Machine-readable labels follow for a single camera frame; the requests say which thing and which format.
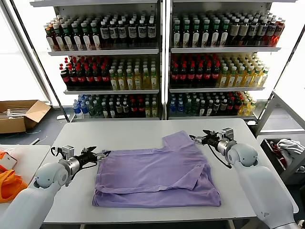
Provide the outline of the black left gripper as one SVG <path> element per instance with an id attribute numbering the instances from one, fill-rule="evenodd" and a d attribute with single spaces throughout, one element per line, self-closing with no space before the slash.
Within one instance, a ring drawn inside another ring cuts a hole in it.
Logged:
<path id="1" fill-rule="evenodd" d="M 93 150 L 96 148 L 96 146 L 90 146 L 90 147 L 84 147 L 82 150 L 82 154 L 79 156 L 76 156 L 76 159 L 79 162 L 79 168 L 90 168 L 97 165 L 98 161 L 101 161 L 105 159 L 111 152 L 111 150 L 108 151 L 101 151 L 99 153 L 94 153 Z M 93 163 L 93 165 L 85 167 L 86 164 Z"/>

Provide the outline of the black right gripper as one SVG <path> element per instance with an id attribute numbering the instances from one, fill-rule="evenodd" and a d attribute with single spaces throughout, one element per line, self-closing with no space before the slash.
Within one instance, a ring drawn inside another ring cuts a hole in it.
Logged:
<path id="1" fill-rule="evenodd" d="M 206 134 L 205 137 L 194 135 L 189 135 L 189 137 L 198 145 L 209 145 L 214 149 L 218 149 L 218 144 L 220 143 L 221 138 L 214 136 L 214 131 L 203 129 L 203 132 Z"/>

